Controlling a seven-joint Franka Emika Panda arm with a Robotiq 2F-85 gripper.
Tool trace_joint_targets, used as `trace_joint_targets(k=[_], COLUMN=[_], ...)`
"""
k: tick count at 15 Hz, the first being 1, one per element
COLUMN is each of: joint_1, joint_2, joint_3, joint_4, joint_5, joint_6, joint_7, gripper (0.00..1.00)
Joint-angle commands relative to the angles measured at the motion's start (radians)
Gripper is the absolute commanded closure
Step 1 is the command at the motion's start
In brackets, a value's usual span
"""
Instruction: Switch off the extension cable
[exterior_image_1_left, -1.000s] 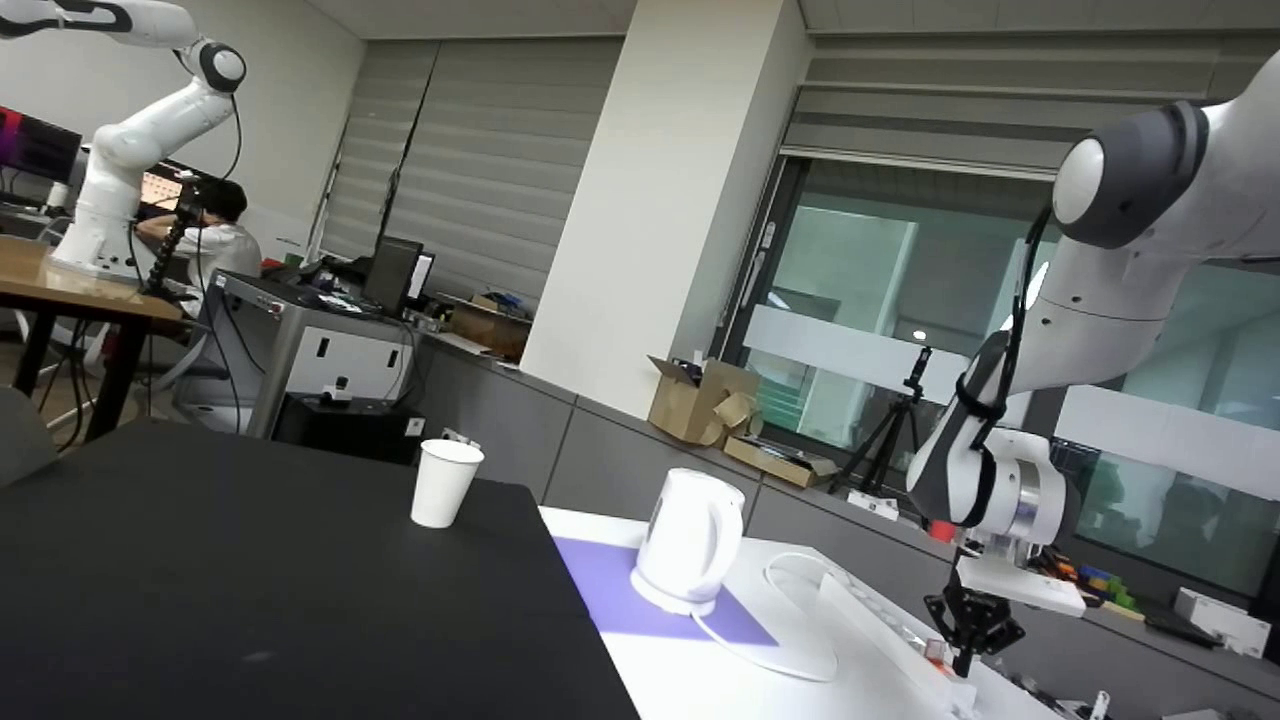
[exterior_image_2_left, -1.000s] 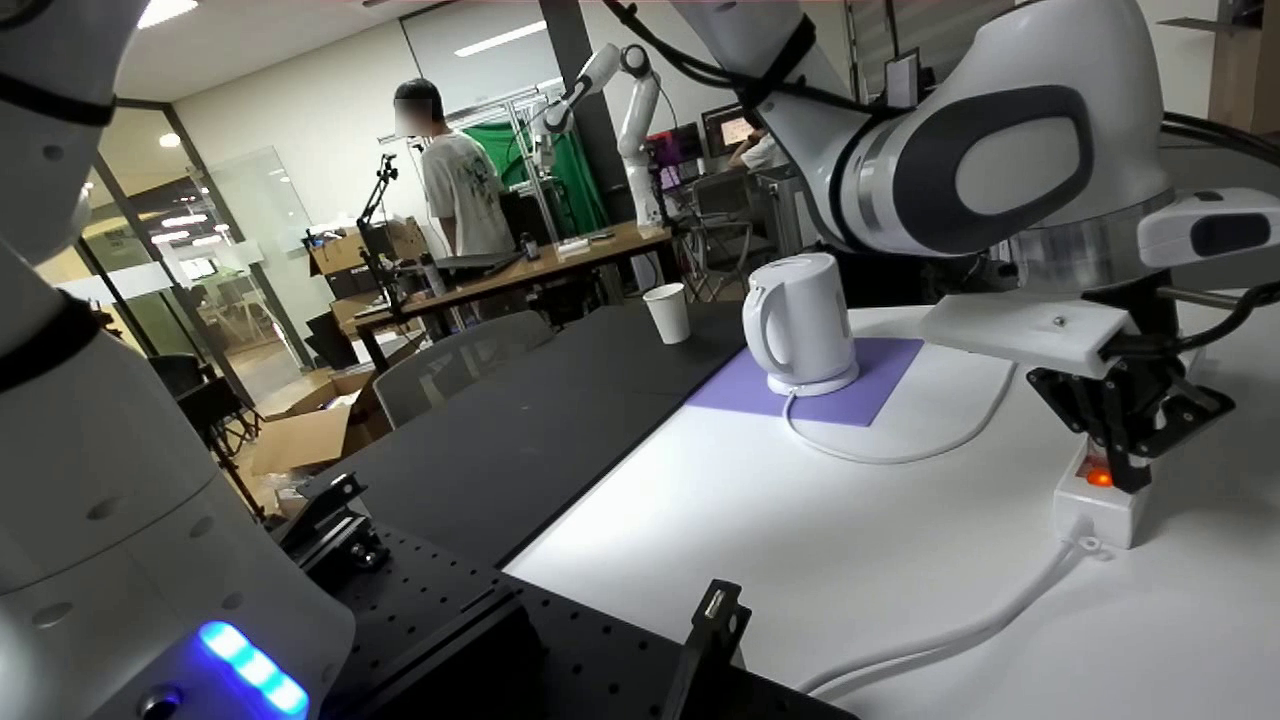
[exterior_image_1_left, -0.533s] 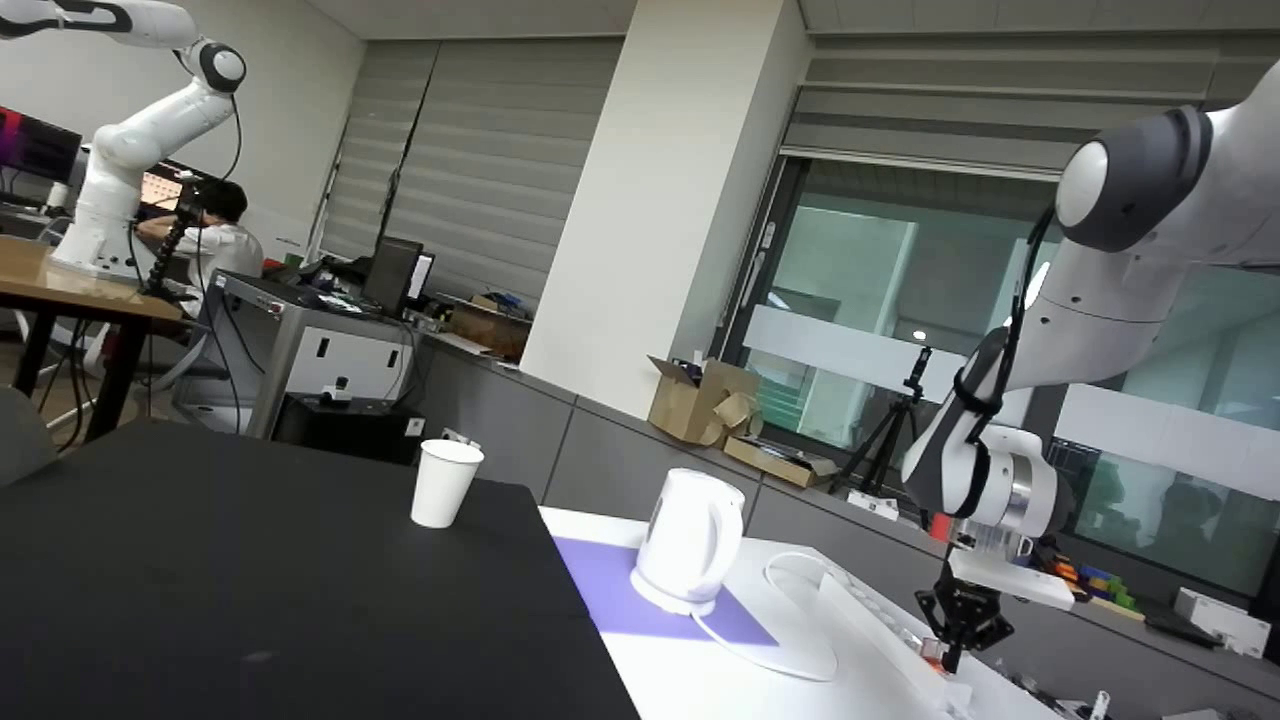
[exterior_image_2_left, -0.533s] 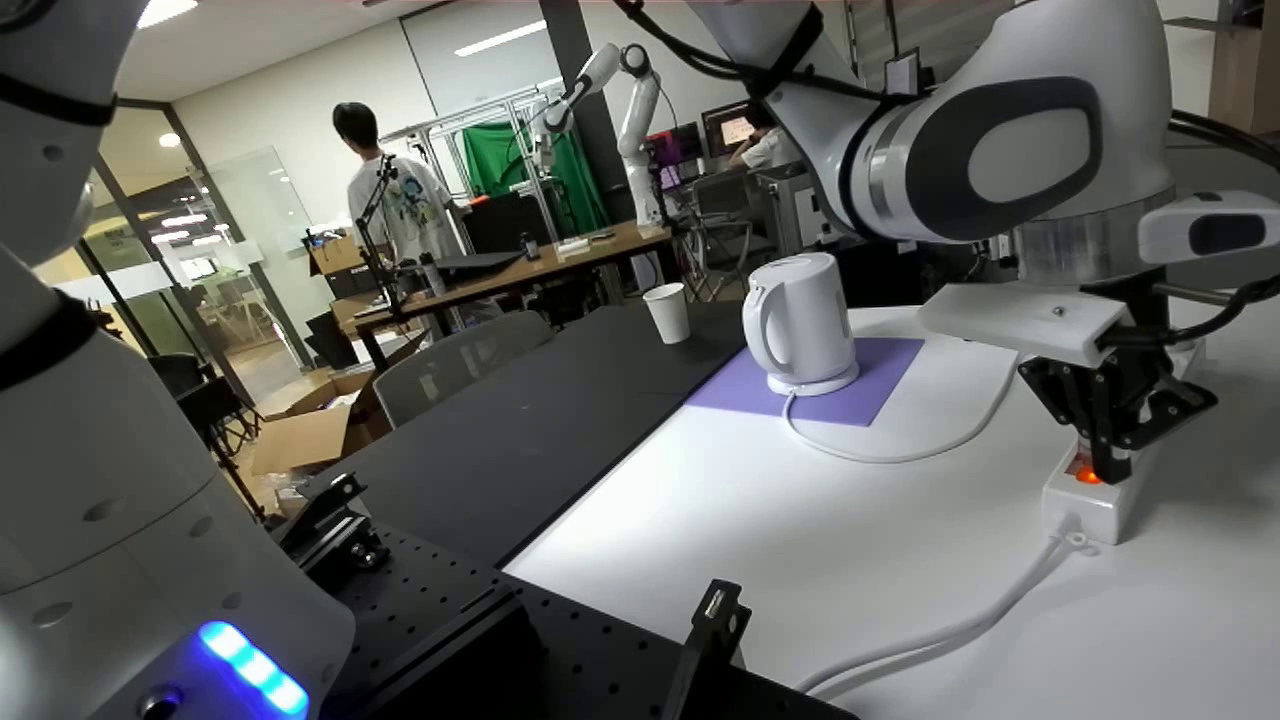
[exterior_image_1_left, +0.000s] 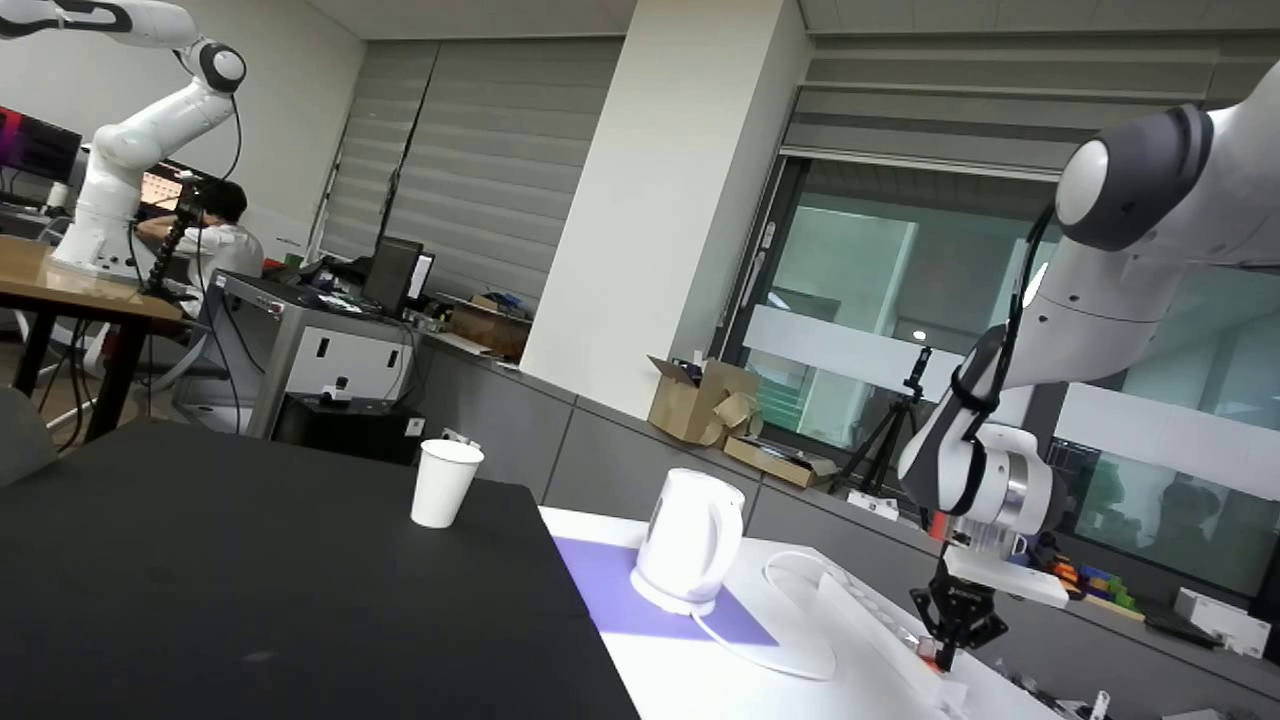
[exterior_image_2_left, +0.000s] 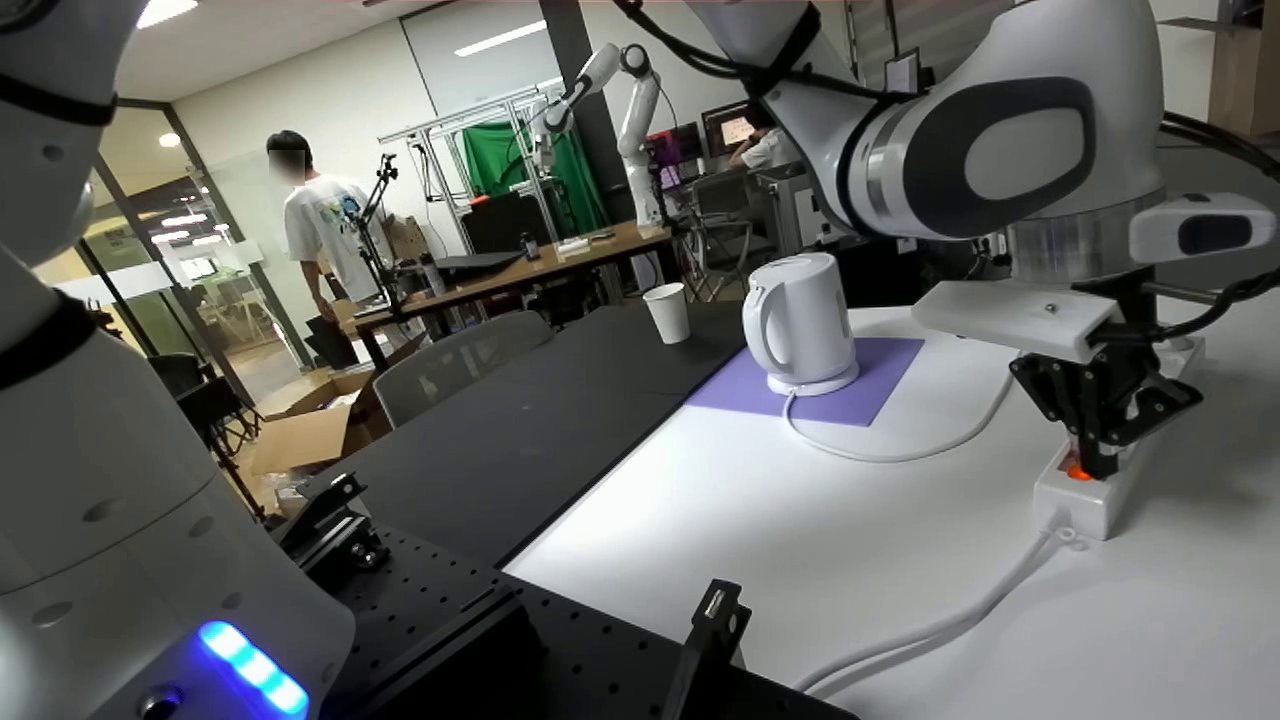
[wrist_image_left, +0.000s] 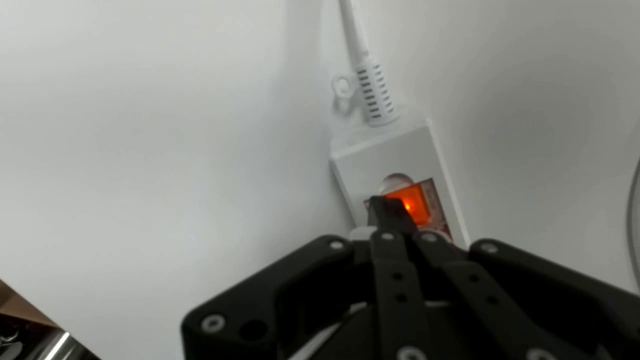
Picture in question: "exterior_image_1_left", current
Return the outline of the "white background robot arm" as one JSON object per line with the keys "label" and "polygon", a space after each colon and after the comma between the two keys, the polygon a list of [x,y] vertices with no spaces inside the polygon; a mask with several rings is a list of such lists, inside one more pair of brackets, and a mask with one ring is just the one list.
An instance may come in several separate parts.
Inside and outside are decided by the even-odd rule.
{"label": "white background robot arm", "polygon": [[177,0],[0,0],[0,37],[34,33],[105,33],[195,56],[184,88],[92,132],[74,222],[53,246],[58,265],[127,277],[144,171],[234,115],[247,59],[234,44],[200,37]]}

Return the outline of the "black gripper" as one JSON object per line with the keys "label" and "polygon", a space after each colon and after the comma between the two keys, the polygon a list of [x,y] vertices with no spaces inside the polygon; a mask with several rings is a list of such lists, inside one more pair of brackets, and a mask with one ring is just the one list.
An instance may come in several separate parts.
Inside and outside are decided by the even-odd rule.
{"label": "black gripper", "polygon": [[932,581],[914,591],[914,606],[930,627],[932,654],[944,654],[944,671],[953,671],[969,647],[983,647],[1007,633],[993,591],[949,567],[949,548],[942,548]]}

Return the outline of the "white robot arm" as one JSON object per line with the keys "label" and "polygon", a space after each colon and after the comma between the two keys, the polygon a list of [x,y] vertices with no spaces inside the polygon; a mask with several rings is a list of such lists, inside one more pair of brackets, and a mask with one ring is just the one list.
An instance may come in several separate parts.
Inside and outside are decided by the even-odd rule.
{"label": "white robot arm", "polygon": [[998,591],[1067,605],[1053,570],[1004,554],[1007,534],[1038,534],[1057,480],[1041,441],[998,423],[1007,386],[1099,379],[1144,355],[1188,267],[1280,265],[1280,64],[1238,104],[1176,104],[1084,139],[1059,168],[1030,244],[1059,222],[1044,272],[1026,272],[1007,319],[953,369],[923,426],[906,442],[896,480],[953,534],[914,591],[932,635],[932,665],[1007,633]]}

